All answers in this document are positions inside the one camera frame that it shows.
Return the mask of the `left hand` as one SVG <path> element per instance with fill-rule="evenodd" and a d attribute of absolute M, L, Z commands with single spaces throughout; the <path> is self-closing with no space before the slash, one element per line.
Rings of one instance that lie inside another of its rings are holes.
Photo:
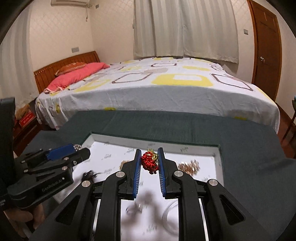
<path fill-rule="evenodd" d="M 33 221 L 33 228 L 36 230 L 45 220 L 43 204 L 36 206 L 32 212 L 13 208 L 5 210 L 4 214 L 21 238 L 27 238 L 27 236 L 20 223 Z"/>

